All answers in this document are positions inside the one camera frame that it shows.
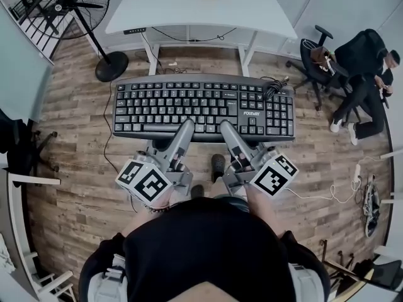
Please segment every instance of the shoe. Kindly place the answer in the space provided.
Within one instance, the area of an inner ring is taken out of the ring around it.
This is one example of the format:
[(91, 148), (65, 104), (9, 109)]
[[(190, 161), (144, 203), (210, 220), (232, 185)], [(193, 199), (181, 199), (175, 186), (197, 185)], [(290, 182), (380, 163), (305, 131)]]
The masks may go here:
[(190, 198), (201, 198), (204, 197), (204, 187), (201, 184), (197, 184), (190, 189)]
[(212, 182), (215, 183), (217, 178), (224, 175), (225, 158), (222, 154), (212, 156)]
[(337, 133), (340, 130), (340, 124), (341, 124), (341, 120), (335, 121), (333, 119), (332, 124), (330, 124), (330, 130), (333, 133)]
[(363, 212), (365, 216), (365, 236), (371, 237), (378, 225), (379, 212), (379, 195), (377, 186), (375, 185), (375, 176), (368, 178), (366, 186)]
[(358, 139), (357, 139), (356, 132), (355, 132), (355, 123), (349, 123), (348, 124), (348, 131), (350, 133), (351, 143), (353, 145), (357, 145), (358, 144)]

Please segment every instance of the spacebar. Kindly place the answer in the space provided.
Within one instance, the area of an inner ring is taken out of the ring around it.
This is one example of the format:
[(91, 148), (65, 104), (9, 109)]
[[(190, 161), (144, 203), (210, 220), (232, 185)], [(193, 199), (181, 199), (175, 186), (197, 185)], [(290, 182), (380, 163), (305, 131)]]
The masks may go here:
[(144, 132), (176, 132), (180, 124), (144, 124)]

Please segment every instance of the electric fan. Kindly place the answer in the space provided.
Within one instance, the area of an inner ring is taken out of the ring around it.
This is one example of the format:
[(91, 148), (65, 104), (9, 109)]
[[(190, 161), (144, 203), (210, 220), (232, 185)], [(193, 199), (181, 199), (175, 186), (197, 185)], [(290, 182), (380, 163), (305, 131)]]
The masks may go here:
[[(128, 58), (122, 52), (112, 52), (107, 55), (94, 36), (93, 30), (104, 18), (108, 6), (109, 0), (35, 0), (30, 8), (26, 10), (25, 16), (20, 19), (20, 24), (28, 18), (36, 31), (41, 32), (42, 35), (61, 40), (89, 35), (103, 57), (96, 66), (95, 76), (101, 82), (110, 82), (125, 72)], [(35, 9), (40, 10), (40, 16), (43, 16), (43, 20), (39, 23), (32, 22), (29, 18), (29, 15)], [(82, 24), (84, 32), (71, 26), (72, 30), (69, 30), (68, 35), (59, 34), (59, 32), (64, 32), (65, 28), (63, 26), (66, 24), (64, 18), (67, 14), (73, 16), (78, 20), (78, 23)]]

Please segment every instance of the black keyboard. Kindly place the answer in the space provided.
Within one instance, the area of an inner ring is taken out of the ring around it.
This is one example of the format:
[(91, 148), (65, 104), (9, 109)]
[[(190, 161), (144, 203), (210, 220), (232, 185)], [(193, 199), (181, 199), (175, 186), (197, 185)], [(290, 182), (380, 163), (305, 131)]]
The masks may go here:
[(224, 142), (220, 123), (230, 121), (249, 142), (295, 138), (293, 91), (263, 99), (267, 82), (217, 74), (152, 75), (120, 80), (113, 103), (113, 134), (171, 138), (187, 118), (195, 122), (193, 142)]

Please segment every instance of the wooden floor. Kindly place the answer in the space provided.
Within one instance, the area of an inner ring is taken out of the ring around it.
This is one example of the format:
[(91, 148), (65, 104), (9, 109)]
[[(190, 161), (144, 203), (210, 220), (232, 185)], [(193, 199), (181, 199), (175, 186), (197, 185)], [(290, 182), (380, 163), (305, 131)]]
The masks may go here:
[[(144, 76), (149, 65), (139, 57), (144, 52), (127, 52), (129, 67), (124, 77)], [(220, 48), (163, 48), (160, 60), (164, 68), (177, 62), (188, 72), (241, 75), (237, 50)], [(253, 77), (290, 76), (293, 86), (302, 75), (285, 67), (283, 57), (255, 53), (249, 66)], [(60, 166), (59, 173), (40, 169), (42, 176), (61, 179), (60, 186), (30, 186), (28, 205), (33, 240), (44, 268), (56, 274), (66, 270), (74, 273), (74, 289), (78, 289), (81, 267), (100, 241), (119, 232), (133, 216), (128, 194), (115, 184), (116, 173), (103, 157), (110, 131), (103, 111), (110, 94), (109, 83), (100, 83), (94, 76), (98, 57), (85, 38), (63, 41), (54, 56), (54, 71), (49, 85), (41, 122), (37, 128), (44, 137), (51, 131), (59, 136), (52, 140), (43, 156)], [(357, 161), (366, 155), (388, 152), (386, 132), (360, 142), (349, 141), (348, 132), (329, 132), (329, 118), (338, 101), (323, 97), (321, 112), (314, 108), (315, 97), (310, 86), (297, 91), (297, 138), (283, 143), (283, 151), (297, 164), (300, 174), (291, 188), (301, 196), (330, 196), (331, 184), (336, 196), (346, 199), (351, 194), (350, 180)], [(111, 122), (112, 105), (106, 109)], [(108, 158), (121, 169), (136, 150), (143, 150), (144, 140), (112, 137), (106, 149)], [(224, 154), (224, 144), (193, 143), (185, 163), (193, 171), (194, 184), (210, 190), (210, 157)], [(390, 194), (389, 162), (365, 162), (362, 175), (375, 174), (381, 198)], [(379, 226), (370, 239), (363, 230), (362, 209), (354, 198), (346, 204), (335, 200), (299, 199), (284, 192), (276, 201), (281, 220), (317, 256), (321, 254), (322, 238), (329, 241), (329, 256), (336, 259), (342, 250), (354, 252), (356, 260), (372, 257), (373, 248), (382, 244), (387, 228), (389, 207), (381, 208)]]

